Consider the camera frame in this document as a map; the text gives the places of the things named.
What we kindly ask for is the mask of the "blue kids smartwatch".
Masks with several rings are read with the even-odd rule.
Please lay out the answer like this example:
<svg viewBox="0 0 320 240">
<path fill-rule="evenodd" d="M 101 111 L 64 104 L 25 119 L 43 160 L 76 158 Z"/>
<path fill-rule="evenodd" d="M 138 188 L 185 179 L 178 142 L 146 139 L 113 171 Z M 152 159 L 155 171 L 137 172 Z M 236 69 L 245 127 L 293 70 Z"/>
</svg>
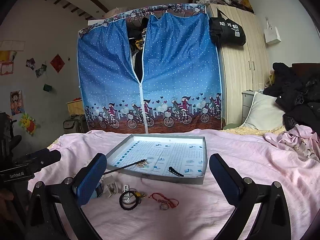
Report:
<svg viewBox="0 0 320 240">
<path fill-rule="evenodd" d="M 103 191 L 103 185 L 102 183 L 99 183 L 95 188 L 94 192 L 92 193 L 91 198 L 99 198 L 103 194 Z"/>
</svg>

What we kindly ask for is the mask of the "beige claw hair clip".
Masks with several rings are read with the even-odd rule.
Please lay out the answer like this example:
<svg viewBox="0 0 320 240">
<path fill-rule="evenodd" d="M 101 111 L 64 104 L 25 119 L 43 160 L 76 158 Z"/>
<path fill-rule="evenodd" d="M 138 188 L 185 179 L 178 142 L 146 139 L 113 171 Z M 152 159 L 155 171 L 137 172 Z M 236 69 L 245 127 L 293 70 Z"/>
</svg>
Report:
<svg viewBox="0 0 320 240">
<path fill-rule="evenodd" d="M 108 198 L 119 194 L 121 188 L 116 182 L 116 179 L 113 176 L 104 176 L 102 178 L 103 193 L 107 195 Z"/>
</svg>

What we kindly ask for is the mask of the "gold jewelry cluster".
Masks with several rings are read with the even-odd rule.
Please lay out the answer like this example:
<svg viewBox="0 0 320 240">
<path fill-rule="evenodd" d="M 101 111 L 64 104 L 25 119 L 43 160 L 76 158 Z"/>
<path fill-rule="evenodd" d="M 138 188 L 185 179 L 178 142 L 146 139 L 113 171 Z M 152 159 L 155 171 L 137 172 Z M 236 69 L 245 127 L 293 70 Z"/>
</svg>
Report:
<svg viewBox="0 0 320 240">
<path fill-rule="evenodd" d="M 148 161 L 143 161 L 143 162 L 140 162 L 138 163 L 136 166 L 137 167 L 146 167 L 149 165 L 149 162 Z"/>
</svg>

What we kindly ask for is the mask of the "dark backpack on floor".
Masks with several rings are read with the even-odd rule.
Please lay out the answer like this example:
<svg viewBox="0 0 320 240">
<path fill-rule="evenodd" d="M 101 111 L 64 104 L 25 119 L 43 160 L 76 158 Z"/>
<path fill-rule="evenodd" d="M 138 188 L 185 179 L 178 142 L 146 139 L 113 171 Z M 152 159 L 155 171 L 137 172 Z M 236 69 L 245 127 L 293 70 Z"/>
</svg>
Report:
<svg viewBox="0 0 320 240">
<path fill-rule="evenodd" d="M 87 133 L 89 131 L 86 117 L 84 114 L 73 114 L 69 119 L 63 122 L 63 130 L 65 134 L 69 133 Z"/>
</svg>

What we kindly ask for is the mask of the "pink bed sheet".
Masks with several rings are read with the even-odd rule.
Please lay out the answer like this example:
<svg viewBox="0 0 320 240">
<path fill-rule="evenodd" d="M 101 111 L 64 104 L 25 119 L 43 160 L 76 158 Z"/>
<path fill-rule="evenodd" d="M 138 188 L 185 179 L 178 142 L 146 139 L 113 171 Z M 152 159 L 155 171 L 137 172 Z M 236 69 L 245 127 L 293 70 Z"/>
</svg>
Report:
<svg viewBox="0 0 320 240">
<path fill-rule="evenodd" d="M 319 162 L 302 161 L 293 151 L 281 150 L 264 137 L 196 129 L 206 139 L 208 154 L 218 153 L 242 177 L 258 184 L 281 183 L 289 208 L 292 239 L 300 239 L 319 211 Z M 97 153 L 108 153 L 125 135 L 101 130 L 67 134 L 50 146 L 61 152 L 58 163 L 42 169 L 29 181 L 61 183 L 86 166 Z M 213 239 L 233 212 L 214 176 L 203 184 L 174 184 L 114 173 L 119 186 L 145 193 L 141 203 L 126 211 L 119 196 L 103 194 L 82 207 L 103 239 Z"/>
</svg>

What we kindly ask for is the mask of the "white small hair clip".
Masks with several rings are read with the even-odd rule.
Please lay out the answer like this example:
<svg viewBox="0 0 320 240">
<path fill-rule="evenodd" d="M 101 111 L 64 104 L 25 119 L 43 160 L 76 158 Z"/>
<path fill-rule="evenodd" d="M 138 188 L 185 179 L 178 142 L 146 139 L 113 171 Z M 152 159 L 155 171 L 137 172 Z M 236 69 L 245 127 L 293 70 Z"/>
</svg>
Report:
<svg viewBox="0 0 320 240">
<path fill-rule="evenodd" d="M 129 202 L 131 200 L 131 195 L 130 195 L 130 193 L 128 193 L 129 190 L 130 190 L 129 185 L 125 184 L 123 186 L 123 193 L 125 193 L 125 194 L 123 195 L 123 198 L 122 198 L 122 200 L 125 204 L 129 204 Z"/>
</svg>

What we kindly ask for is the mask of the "yellow wooden box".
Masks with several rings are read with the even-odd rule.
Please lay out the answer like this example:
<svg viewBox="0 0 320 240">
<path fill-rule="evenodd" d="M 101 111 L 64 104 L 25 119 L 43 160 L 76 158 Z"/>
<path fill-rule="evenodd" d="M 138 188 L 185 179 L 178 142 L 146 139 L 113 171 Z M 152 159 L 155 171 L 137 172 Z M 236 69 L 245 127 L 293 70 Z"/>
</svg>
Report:
<svg viewBox="0 0 320 240">
<path fill-rule="evenodd" d="M 81 98 L 76 98 L 67 103 L 69 115 L 82 115 L 85 113 L 83 102 Z"/>
</svg>

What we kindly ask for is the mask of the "pink crumpled blanket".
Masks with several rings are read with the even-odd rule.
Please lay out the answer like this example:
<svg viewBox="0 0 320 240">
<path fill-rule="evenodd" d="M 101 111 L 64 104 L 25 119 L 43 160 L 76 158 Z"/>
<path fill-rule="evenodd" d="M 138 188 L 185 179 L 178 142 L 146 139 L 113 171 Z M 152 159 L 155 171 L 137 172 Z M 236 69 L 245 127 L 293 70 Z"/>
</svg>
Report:
<svg viewBox="0 0 320 240">
<path fill-rule="evenodd" d="M 265 133 L 263 137 L 281 150 L 295 152 L 302 161 L 313 159 L 319 162 L 319 136 L 308 126 L 296 124 L 289 131 L 278 135 Z"/>
</svg>

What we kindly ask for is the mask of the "white pillow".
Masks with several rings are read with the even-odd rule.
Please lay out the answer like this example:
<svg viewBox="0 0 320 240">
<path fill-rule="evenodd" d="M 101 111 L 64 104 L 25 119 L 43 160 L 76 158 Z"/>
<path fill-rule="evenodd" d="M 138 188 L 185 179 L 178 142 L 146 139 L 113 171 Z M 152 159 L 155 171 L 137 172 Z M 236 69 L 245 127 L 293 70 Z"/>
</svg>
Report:
<svg viewBox="0 0 320 240">
<path fill-rule="evenodd" d="M 257 130 L 273 130 L 283 126 L 285 112 L 276 104 L 275 97 L 255 92 L 242 127 Z"/>
</svg>

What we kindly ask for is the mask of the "grey shallow cardboard tray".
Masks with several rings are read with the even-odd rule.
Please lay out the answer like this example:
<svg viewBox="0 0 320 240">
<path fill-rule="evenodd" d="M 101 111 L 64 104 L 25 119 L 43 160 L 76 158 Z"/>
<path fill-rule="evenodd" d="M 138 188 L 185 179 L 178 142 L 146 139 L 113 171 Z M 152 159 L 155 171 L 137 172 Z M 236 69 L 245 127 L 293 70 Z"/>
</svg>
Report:
<svg viewBox="0 0 320 240">
<path fill-rule="evenodd" d="M 169 134 L 132 134 L 106 155 L 113 170 L 146 159 L 146 167 L 131 166 L 118 172 L 134 177 L 180 184 L 201 185 L 207 169 L 205 137 Z M 184 175 L 177 177 L 169 167 Z"/>
</svg>

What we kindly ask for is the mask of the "black hair clip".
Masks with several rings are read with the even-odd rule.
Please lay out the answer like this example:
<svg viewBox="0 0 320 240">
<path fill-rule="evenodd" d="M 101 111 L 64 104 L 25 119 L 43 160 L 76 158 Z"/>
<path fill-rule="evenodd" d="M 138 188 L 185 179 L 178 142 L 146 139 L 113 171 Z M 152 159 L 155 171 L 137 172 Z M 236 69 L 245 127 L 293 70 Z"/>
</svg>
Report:
<svg viewBox="0 0 320 240">
<path fill-rule="evenodd" d="M 174 174 L 174 175 L 177 176 L 177 177 L 184 177 L 183 174 L 181 174 L 180 172 L 176 171 L 176 170 L 175 170 L 173 167 L 171 167 L 171 166 L 168 168 L 168 171 L 169 171 L 170 173 Z"/>
</svg>

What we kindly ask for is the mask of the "black jacket pile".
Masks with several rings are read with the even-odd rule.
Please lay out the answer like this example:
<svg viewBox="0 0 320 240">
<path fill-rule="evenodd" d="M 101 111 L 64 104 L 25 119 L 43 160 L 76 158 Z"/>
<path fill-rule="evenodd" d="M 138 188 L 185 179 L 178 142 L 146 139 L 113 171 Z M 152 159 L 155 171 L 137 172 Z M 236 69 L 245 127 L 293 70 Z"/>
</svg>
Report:
<svg viewBox="0 0 320 240">
<path fill-rule="evenodd" d="M 286 130 L 299 124 L 319 134 L 319 74 L 303 80 L 284 63 L 275 62 L 272 68 L 274 81 L 263 93 L 277 98 Z"/>
</svg>

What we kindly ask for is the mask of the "grey bedside drawer cabinet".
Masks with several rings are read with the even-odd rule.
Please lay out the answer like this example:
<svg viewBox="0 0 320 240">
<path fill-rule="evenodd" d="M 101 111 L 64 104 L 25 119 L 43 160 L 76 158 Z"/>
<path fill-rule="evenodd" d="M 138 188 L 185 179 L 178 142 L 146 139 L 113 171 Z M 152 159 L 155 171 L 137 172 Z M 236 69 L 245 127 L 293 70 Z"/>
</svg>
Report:
<svg viewBox="0 0 320 240">
<path fill-rule="evenodd" d="M 246 90 L 242 92 L 242 122 L 248 117 L 255 91 Z"/>
</svg>

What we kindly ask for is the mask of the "wooden headboard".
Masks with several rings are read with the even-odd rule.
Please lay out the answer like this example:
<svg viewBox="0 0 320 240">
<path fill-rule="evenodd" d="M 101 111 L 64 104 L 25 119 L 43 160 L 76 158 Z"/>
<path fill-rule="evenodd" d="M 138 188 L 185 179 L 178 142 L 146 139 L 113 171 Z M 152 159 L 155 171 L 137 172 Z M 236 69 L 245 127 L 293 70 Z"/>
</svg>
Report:
<svg viewBox="0 0 320 240">
<path fill-rule="evenodd" d="M 319 74 L 320 71 L 320 63 L 293 63 L 291 67 L 293 72 L 303 80 Z"/>
</svg>

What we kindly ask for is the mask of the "light wooden wardrobe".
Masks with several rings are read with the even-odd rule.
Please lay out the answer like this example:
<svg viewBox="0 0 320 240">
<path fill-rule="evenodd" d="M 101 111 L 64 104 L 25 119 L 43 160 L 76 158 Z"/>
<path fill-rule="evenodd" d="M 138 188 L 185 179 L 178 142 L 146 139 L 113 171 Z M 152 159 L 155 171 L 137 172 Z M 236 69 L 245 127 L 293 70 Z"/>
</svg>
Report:
<svg viewBox="0 0 320 240">
<path fill-rule="evenodd" d="M 246 35 L 243 46 L 217 46 L 222 82 L 222 118 L 225 124 L 242 124 L 242 92 L 259 90 L 268 81 L 271 64 L 268 58 L 263 29 L 255 14 L 226 5 L 210 4 L 207 12 L 216 17 L 224 13 L 242 26 Z"/>
</svg>

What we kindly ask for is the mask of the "blue fabric wardrobe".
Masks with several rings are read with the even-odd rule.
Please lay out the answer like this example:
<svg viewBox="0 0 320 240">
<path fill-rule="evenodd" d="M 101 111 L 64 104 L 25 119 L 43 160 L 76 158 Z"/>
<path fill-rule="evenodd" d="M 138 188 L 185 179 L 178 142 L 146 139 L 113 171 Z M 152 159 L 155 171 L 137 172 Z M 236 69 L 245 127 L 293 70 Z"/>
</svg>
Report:
<svg viewBox="0 0 320 240">
<path fill-rule="evenodd" d="M 221 129 L 221 73 L 204 5 L 134 9 L 78 33 L 89 129 L 178 133 Z"/>
</svg>

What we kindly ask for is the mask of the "white paper gift bag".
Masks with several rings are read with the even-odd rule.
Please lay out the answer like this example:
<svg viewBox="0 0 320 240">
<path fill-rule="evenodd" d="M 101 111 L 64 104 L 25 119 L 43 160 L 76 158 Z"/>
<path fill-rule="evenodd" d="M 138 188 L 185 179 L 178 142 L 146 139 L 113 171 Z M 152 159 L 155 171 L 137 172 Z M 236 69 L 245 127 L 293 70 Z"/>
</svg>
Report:
<svg viewBox="0 0 320 240">
<path fill-rule="evenodd" d="M 264 29 L 264 36 L 265 36 L 265 42 L 268 45 L 273 45 L 281 42 L 281 38 L 279 35 L 279 31 L 277 27 L 272 26 L 269 23 L 268 18 L 265 18 L 266 20 L 266 28 Z"/>
</svg>

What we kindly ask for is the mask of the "black duffel bag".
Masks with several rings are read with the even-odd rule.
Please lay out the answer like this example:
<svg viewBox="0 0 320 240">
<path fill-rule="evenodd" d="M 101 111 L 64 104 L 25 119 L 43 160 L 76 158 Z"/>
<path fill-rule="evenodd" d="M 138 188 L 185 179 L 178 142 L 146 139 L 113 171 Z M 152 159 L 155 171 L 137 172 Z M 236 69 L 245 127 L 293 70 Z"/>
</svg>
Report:
<svg viewBox="0 0 320 240">
<path fill-rule="evenodd" d="M 220 9 L 217 16 L 209 19 L 210 38 L 215 44 L 244 46 L 246 35 L 241 25 L 232 21 Z"/>
</svg>

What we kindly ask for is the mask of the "clutter atop wooden wardrobe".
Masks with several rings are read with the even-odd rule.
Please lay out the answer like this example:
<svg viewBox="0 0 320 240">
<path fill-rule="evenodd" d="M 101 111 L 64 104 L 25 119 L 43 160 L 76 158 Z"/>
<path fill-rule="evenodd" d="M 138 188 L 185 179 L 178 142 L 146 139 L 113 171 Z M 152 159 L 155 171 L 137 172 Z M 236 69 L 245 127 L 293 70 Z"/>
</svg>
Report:
<svg viewBox="0 0 320 240">
<path fill-rule="evenodd" d="M 249 11 L 251 13 L 254 13 L 254 10 L 252 9 L 251 5 L 244 5 L 243 2 L 239 2 L 239 0 L 195 0 L 197 4 L 220 4 L 220 5 L 226 5 L 230 7 L 236 7 L 238 9 Z"/>
</svg>

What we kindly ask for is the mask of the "winnie pooh wall sticker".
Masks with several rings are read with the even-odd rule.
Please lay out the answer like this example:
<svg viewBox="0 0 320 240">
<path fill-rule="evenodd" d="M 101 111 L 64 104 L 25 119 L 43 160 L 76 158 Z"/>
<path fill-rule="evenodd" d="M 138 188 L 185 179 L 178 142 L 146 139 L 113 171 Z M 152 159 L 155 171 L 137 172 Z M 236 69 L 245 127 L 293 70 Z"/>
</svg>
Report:
<svg viewBox="0 0 320 240">
<path fill-rule="evenodd" d="M 31 136 L 34 135 L 37 124 L 35 122 L 35 119 L 32 118 L 29 114 L 23 113 L 18 124 Z"/>
</svg>

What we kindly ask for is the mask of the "cartoon boy wall poster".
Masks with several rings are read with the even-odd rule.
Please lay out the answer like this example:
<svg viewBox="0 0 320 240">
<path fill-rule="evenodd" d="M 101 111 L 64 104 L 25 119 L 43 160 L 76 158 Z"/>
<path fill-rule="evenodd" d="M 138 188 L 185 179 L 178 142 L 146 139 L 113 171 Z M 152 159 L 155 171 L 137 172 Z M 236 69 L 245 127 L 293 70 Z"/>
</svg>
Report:
<svg viewBox="0 0 320 240">
<path fill-rule="evenodd" d="M 24 113 L 23 96 L 21 90 L 10 93 L 10 109 L 12 115 Z"/>
</svg>

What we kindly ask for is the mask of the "green wall hook ornament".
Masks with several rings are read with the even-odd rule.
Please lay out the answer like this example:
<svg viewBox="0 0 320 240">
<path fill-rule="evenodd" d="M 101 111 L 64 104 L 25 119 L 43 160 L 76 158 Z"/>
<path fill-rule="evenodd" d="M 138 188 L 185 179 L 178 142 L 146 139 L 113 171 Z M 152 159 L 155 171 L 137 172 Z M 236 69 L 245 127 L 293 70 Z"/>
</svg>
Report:
<svg viewBox="0 0 320 240">
<path fill-rule="evenodd" d="M 45 83 L 44 86 L 43 86 L 43 90 L 45 92 L 51 92 L 53 90 L 53 87 L 51 85 L 48 85 L 48 84 Z"/>
</svg>

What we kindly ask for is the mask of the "red diamond wall paper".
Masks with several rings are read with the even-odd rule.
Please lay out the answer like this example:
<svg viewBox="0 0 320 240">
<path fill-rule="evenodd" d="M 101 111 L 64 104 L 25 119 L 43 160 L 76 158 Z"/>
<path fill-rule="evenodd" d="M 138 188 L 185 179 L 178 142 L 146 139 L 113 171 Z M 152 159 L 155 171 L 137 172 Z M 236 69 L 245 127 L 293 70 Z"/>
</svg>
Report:
<svg viewBox="0 0 320 240">
<path fill-rule="evenodd" d="M 56 56 L 52 59 L 50 64 L 55 69 L 55 71 L 57 73 L 59 73 L 61 71 L 61 69 L 64 67 L 65 62 L 63 61 L 63 59 L 61 58 L 61 56 L 59 54 L 56 54 Z"/>
</svg>

